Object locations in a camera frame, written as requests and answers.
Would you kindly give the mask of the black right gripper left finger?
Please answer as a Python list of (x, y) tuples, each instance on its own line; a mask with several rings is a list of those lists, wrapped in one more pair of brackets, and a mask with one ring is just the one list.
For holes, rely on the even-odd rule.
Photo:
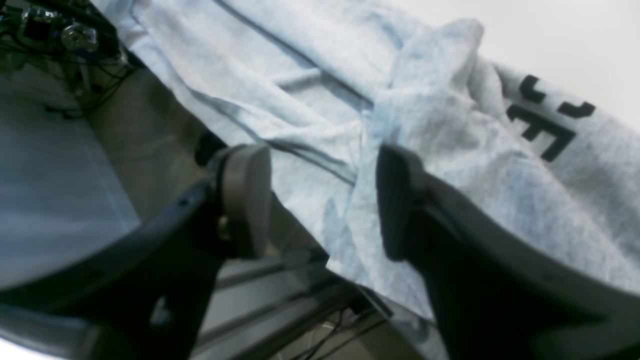
[(228, 259), (264, 255), (265, 144), (224, 148), (211, 174), (116, 243), (1, 292), (1, 337), (67, 360), (187, 360)]

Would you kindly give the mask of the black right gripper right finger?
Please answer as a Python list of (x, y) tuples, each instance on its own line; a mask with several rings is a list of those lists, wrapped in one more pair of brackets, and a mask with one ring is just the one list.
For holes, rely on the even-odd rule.
[(451, 360), (637, 360), (639, 297), (561, 264), (494, 222), (400, 146), (375, 166), (382, 244), (409, 263)]

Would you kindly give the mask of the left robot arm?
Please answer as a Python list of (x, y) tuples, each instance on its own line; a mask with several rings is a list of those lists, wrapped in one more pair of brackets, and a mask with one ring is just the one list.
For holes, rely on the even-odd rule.
[(70, 87), (74, 105), (44, 106), (68, 120), (97, 111), (144, 68), (89, 0), (3, 0), (1, 76), (27, 66)]

